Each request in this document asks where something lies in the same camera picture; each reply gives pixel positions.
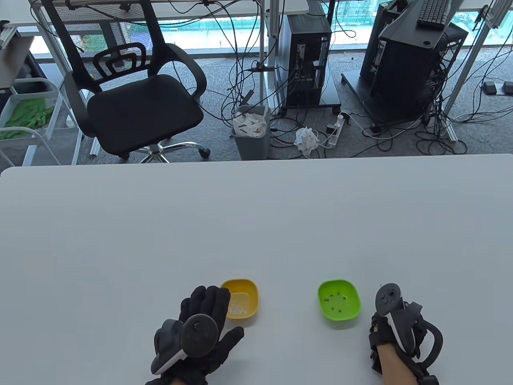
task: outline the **mesh chair back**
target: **mesh chair back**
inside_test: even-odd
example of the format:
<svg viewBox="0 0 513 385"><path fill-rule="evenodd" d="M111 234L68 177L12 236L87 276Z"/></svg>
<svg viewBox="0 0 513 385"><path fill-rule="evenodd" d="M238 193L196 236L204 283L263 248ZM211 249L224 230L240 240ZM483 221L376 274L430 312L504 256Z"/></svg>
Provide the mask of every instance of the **mesh chair back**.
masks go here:
<svg viewBox="0 0 513 385"><path fill-rule="evenodd" d="M157 74L167 62L151 0L41 1L82 88L101 91L101 83L141 70Z"/></svg>

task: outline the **black keyboard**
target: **black keyboard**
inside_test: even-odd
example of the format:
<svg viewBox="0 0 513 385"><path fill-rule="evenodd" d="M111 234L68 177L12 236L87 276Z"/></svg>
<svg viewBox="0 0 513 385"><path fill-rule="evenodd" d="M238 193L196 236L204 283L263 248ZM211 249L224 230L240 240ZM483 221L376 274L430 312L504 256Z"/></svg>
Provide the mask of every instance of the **black keyboard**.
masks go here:
<svg viewBox="0 0 513 385"><path fill-rule="evenodd" d="M417 24L431 29L444 29L451 0L424 0Z"/></svg>

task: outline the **green bowl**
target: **green bowl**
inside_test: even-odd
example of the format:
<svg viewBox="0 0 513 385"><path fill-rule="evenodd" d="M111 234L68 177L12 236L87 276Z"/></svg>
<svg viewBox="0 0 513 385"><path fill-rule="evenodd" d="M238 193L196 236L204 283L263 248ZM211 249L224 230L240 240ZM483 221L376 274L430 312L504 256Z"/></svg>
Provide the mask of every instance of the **green bowl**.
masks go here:
<svg viewBox="0 0 513 385"><path fill-rule="evenodd" d="M319 304L326 318L332 321L356 318L362 310L356 287L342 279L326 281L319 287Z"/></svg>

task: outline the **tissue paper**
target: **tissue paper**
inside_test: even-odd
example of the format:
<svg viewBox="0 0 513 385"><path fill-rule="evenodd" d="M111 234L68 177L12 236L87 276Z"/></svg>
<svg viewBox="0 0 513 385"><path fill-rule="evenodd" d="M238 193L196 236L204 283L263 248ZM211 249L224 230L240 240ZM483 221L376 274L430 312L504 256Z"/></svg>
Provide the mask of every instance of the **tissue paper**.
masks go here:
<svg viewBox="0 0 513 385"><path fill-rule="evenodd" d="M254 113L243 113L233 119L233 130L240 137L261 138L265 135L265 117Z"/></svg>
<svg viewBox="0 0 513 385"><path fill-rule="evenodd" d="M294 145L298 147L304 156L310 157L310 153L319 146L319 139L312 132L311 128L303 127L296 131Z"/></svg>

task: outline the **black controller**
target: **black controller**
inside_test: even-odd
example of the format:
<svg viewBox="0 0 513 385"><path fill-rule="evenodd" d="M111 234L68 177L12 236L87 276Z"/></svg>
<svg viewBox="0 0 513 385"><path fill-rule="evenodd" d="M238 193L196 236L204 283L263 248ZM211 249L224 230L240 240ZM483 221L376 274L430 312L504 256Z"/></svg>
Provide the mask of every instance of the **black controller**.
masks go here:
<svg viewBox="0 0 513 385"><path fill-rule="evenodd" d="M413 371L419 384L438 384L434 376L430 376L427 368L438 358L443 345L442 333L431 323L421 316L422 306L418 303L408 303L403 300L401 289L395 283L388 283L382 286L376 294L376 312L386 317L399 346L398 354L405 364ZM413 328L421 321L425 330L431 332L434 337L434 344L431 352L422 362L414 362L412 358L420 358L420 343L415 341Z"/></svg>
<svg viewBox="0 0 513 385"><path fill-rule="evenodd" d="M218 327L206 314L196 314L185 323L168 319L155 333L151 373L161 375L180 360L203 357L218 341Z"/></svg>

